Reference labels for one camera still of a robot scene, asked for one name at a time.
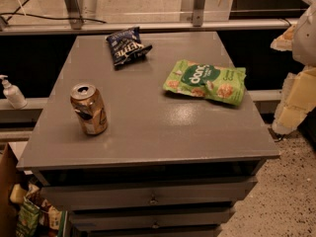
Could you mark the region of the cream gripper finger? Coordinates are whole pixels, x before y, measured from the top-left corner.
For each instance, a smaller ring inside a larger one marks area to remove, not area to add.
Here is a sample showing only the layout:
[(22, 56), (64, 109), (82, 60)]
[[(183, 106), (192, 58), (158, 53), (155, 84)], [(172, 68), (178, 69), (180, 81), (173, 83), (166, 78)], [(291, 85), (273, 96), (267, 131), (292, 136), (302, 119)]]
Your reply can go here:
[(271, 48), (278, 51), (292, 51), (294, 30), (295, 25), (290, 26), (282, 35), (272, 41)]
[(316, 67), (305, 66), (298, 74), (288, 73), (276, 107), (272, 129), (290, 134), (316, 108)]

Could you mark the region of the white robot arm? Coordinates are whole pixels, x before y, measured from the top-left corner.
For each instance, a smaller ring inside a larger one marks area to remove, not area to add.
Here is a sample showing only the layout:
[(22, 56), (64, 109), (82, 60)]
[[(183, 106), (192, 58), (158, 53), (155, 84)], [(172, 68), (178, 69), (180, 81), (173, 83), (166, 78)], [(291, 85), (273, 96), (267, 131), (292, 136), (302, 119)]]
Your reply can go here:
[(276, 107), (272, 129), (289, 134), (316, 107), (316, 3), (271, 43), (278, 51), (291, 51), (293, 59), (304, 65), (297, 75), (288, 73), (284, 79), (280, 103)]

